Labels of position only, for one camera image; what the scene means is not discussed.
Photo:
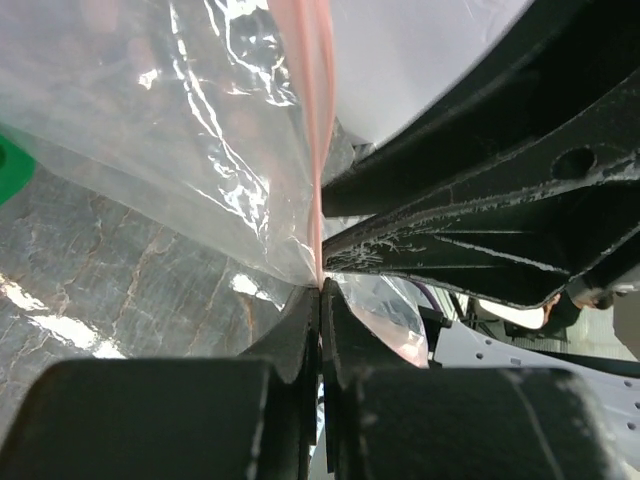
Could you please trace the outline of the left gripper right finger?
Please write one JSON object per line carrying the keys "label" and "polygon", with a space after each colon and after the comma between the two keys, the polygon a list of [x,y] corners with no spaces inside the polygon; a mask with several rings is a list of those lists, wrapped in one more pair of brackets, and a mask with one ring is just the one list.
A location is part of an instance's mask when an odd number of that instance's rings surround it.
{"label": "left gripper right finger", "polygon": [[326,461],[338,479],[621,479],[595,395],[563,369],[419,368],[324,283]]}

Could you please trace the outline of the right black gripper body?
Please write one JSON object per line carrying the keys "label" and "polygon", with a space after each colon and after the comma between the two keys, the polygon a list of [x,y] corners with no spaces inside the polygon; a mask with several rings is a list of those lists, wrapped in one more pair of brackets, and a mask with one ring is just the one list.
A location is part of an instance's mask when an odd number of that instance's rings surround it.
{"label": "right black gripper body", "polygon": [[534,1],[371,160],[485,160],[531,144],[639,146],[639,4]]}

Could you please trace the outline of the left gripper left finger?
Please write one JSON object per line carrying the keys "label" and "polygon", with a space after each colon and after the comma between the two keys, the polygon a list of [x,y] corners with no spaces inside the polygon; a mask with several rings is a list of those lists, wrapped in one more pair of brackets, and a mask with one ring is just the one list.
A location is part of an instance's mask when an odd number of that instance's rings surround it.
{"label": "left gripper left finger", "polygon": [[320,295],[226,358],[65,360],[30,387],[5,479],[304,479],[316,440]]}

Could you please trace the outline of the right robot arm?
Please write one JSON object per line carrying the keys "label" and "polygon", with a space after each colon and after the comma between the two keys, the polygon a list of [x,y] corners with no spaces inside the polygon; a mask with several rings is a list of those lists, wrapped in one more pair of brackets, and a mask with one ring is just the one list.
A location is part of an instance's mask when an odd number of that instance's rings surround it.
{"label": "right robot arm", "polygon": [[[519,311],[639,286],[639,5],[535,1],[395,139],[324,186],[334,274],[399,277]],[[623,479],[639,366],[507,343],[426,314],[430,369],[395,360],[335,287],[322,302],[339,479]]]}

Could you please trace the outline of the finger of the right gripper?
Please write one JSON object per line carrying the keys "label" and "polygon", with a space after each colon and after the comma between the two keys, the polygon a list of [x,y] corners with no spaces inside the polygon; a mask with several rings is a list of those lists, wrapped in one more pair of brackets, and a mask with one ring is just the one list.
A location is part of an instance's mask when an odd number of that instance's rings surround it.
{"label": "finger of the right gripper", "polygon": [[333,273],[399,276],[537,307],[639,262],[639,77],[543,139],[324,245]]}

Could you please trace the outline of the clear pink zip top bag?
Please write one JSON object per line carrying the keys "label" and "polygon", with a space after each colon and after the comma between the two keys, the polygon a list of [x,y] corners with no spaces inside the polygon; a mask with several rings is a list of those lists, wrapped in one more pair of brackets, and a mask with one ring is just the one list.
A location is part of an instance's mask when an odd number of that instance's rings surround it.
{"label": "clear pink zip top bag", "polygon": [[267,1],[5,1],[1,363],[232,356],[316,281],[306,107]]}

